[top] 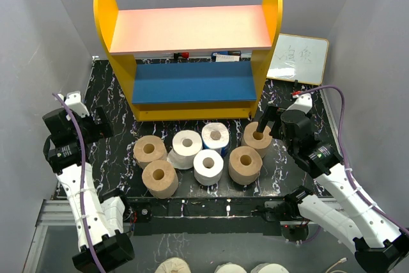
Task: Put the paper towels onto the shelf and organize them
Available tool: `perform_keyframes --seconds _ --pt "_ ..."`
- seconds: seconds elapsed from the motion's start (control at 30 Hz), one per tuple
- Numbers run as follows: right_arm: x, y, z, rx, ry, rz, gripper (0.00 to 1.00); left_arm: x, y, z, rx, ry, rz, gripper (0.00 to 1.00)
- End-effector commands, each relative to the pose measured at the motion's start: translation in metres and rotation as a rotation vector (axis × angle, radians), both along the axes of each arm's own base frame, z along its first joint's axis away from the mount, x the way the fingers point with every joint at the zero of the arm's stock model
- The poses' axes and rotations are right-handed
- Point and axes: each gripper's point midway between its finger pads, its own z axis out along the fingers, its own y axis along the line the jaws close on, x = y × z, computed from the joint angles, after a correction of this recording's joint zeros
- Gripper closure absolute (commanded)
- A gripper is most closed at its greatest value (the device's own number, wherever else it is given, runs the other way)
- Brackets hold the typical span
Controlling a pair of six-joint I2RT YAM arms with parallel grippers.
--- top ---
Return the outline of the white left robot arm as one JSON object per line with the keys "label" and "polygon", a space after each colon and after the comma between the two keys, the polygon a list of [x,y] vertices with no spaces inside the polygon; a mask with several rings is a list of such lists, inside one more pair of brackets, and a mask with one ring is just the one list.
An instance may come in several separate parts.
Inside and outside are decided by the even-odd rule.
{"label": "white left robot arm", "polygon": [[110,272],[135,257],[123,230],[132,205],[119,189],[99,196],[93,182],[88,146],[113,135],[102,107],[96,113],[100,123],[88,113],[63,108],[43,116],[50,132],[43,154],[64,188],[73,213],[79,252],[72,261],[80,272]]}

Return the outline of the white paper roll plain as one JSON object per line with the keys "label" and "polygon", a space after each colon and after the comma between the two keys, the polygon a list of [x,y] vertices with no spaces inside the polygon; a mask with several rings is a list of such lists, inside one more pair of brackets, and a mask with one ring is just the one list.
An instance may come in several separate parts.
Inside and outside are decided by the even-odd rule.
{"label": "white paper roll plain", "polygon": [[201,150],[194,157],[194,177],[201,185],[216,184],[221,178],[223,168],[223,158],[215,150]]}

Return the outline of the blue paper roll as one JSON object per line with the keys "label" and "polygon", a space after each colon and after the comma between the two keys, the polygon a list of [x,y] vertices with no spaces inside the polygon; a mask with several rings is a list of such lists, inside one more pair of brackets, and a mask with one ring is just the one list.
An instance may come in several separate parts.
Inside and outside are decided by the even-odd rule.
{"label": "blue paper roll", "polygon": [[214,122],[206,124],[201,131],[204,149],[215,150],[224,157],[229,145],[229,130],[223,123]]}

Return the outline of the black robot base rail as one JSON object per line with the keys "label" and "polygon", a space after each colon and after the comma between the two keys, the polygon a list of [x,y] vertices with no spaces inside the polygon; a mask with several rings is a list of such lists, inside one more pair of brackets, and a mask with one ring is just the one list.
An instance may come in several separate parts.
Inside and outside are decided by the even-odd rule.
{"label": "black robot base rail", "polygon": [[276,216],[283,197],[132,198],[125,222],[133,235],[261,233],[280,236],[300,228],[301,236],[314,233],[316,224],[302,217]]}

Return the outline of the white paper roll sheet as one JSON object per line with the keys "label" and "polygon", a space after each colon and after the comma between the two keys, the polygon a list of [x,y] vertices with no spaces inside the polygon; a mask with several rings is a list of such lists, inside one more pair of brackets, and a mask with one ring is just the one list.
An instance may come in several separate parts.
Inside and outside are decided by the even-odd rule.
{"label": "white paper roll sheet", "polygon": [[167,154],[167,161],[175,169],[190,169],[194,165],[194,157],[202,150],[203,141],[199,133],[193,130],[181,130],[172,140],[172,149]]}

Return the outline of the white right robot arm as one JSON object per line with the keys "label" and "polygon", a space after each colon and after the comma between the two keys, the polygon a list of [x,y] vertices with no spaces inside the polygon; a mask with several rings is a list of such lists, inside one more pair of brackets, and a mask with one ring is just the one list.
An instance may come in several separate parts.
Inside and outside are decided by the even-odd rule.
{"label": "white right robot arm", "polygon": [[289,218],[312,220],[335,236],[366,272],[390,272],[408,255],[408,229],[388,219],[354,180],[351,169],[331,144],[316,138],[310,118],[301,110],[267,106],[257,132],[268,122],[270,135],[283,141],[296,165],[315,179],[344,210],[323,203],[312,191],[299,187],[285,195],[278,207]]}

